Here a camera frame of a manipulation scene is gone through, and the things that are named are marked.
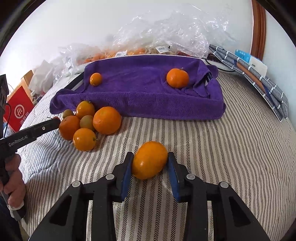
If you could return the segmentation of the person's left hand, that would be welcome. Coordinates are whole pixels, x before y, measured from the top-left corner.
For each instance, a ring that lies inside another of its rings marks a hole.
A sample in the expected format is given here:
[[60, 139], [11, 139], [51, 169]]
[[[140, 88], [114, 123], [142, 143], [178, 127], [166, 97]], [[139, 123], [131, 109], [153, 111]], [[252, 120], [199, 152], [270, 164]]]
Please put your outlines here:
[[26, 194], [26, 186], [19, 170], [20, 163], [21, 157], [19, 154], [14, 154], [13, 157], [6, 159], [5, 169], [10, 178], [6, 185], [1, 182], [1, 191], [10, 194], [8, 205], [13, 208], [20, 207]]

